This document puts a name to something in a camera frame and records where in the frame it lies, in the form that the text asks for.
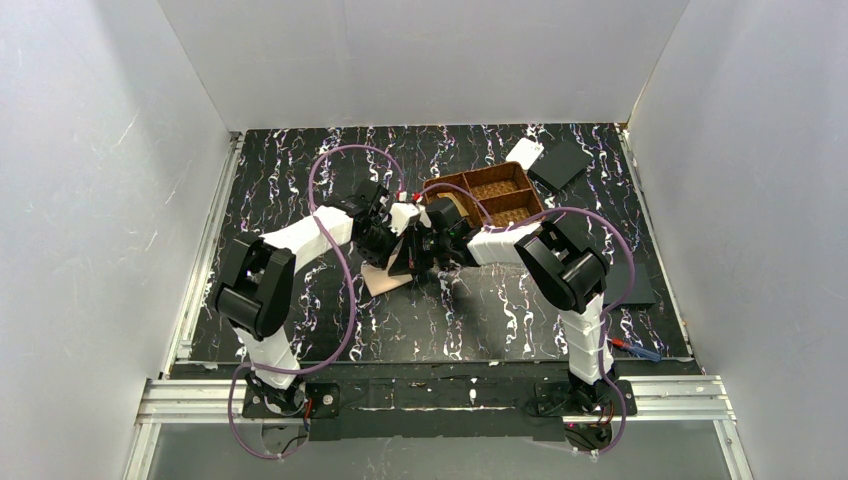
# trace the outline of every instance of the black tabletop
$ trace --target black tabletop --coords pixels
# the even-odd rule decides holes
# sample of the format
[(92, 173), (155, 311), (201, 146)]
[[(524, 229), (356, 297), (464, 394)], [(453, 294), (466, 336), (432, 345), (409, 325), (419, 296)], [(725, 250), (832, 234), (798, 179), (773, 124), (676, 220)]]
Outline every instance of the black tabletop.
[[(546, 151), (574, 142), (592, 162), (565, 190), (551, 195), (537, 184), (546, 206), (595, 211), (628, 240), (637, 263), (645, 265), (656, 304), (613, 312), (612, 335), (664, 356), (689, 356), (665, 279), (648, 232), (614, 125), (467, 125), (251, 130), (233, 181), (226, 218), (207, 286), (217, 280), (222, 251), (241, 231), (280, 229), (308, 213), (306, 185), (316, 157), (336, 146), (359, 143), (387, 149), (403, 168), (409, 191), (439, 175), (504, 161), (519, 139), (528, 137)], [(347, 151), (321, 169), (316, 201), (352, 193), (366, 178), (397, 189), (399, 172), (370, 152)], [(586, 234), (612, 263), (623, 262), (619, 246), (603, 227), (585, 219)], [(354, 339), (341, 361), (430, 362), (565, 359), (567, 339), (557, 310), (545, 301), (527, 271), (515, 265), (433, 270), (412, 283), (372, 298), (359, 273), (361, 259), (350, 247), (357, 291)], [(348, 299), (342, 272), (325, 255), (298, 274), (285, 328), (304, 361), (328, 357), (344, 335)], [(190, 360), (241, 361), (244, 349), (227, 322), (208, 303), (201, 308)]]

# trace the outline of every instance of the blue handle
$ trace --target blue handle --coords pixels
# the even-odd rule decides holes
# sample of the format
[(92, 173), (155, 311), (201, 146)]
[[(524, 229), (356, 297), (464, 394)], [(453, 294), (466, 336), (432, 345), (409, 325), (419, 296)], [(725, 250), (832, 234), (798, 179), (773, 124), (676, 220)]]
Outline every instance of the blue handle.
[(628, 348), (627, 351), (636, 355), (637, 357), (647, 358), (652, 362), (659, 362), (660, 360), (662, 360), (662, 355), (660, 355), (659, 353), (646, 350), (642, 347), (637, 347), (636, 345), (630, 345), (630, 348)]

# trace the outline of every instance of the white wall panel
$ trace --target white wall panel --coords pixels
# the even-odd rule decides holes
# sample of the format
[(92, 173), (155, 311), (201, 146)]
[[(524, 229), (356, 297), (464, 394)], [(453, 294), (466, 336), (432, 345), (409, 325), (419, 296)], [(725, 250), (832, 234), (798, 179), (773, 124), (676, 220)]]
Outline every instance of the white wall panel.
[(160, 0), (231, 130), (623, 122), (688, 0)]
[(229, 135), (155, 0), (0, 6), (0, 468), (120, 478)]
[(757, 478), (848, 478), (848, 5), (692, 2), (631, 122), (695, 354)]

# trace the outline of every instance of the brown basket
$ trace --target brown basket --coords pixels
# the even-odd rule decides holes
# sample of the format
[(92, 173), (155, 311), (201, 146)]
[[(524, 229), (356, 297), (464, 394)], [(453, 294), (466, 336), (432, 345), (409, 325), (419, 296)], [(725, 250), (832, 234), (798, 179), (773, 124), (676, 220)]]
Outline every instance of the brown basket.
[[(496, 227), (506, 227), (510, 222), (518, 222), (540, 213), (542, 202), (527, 174), (518, 162), (507, 162), (478, 170), (431, 178), (424, 187), (434, 183), (450, 183), (468, 190), (480, 200), (483, 207), (492, 216)], [(472, 227), (483, 225), (483, 213), (474, 201), (448, 187), (437, 187), (424, 194), (424, 202), (429, 204), (440, 193), (454, 193), (462, 206), (468, 211), (468, 222)]]

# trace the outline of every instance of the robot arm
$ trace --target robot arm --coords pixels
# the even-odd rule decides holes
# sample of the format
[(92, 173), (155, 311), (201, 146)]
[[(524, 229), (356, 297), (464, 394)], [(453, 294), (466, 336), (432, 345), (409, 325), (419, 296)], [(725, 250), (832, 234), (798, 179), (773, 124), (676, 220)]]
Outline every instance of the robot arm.
[[(213, 305), (229, 319), (254, 362), (299, 369), (281, 327), (294, 274), (331, 248), (315, 223), (319, 218), (338, 245), (353, 241), (368, 263), (388, 267), (392, 275), (419, 273), (434, 264), (525, 265), (545, 298), (560, 310), (571, 347), (569, 371), (582, 384), (582, 403), (597, 404), (605, 395), (604, 382), (599, 381), (601, 349), (604, 368), (609, 371), (613, 365), (609, 346), (599, 346), (609, 263), (588, 245), (585, 233), (570, 232), (563, 220), (550, 219), (497, 233), (480, 231), (468, 225), (448, 198), (426, 208), (395, 203), (390, 210), (388, 200), (384, 187), (365, 182), (356, 194), (332, 201), (310, 217), (262, 238), (240, 238), (230, 247)], [(389, 266), (401, 236), (398, 258)], [(295, 375), (266, 371), (255, 375), (264, 383), (260, 387), (272, 391), (292, 390), (295, 381)]]

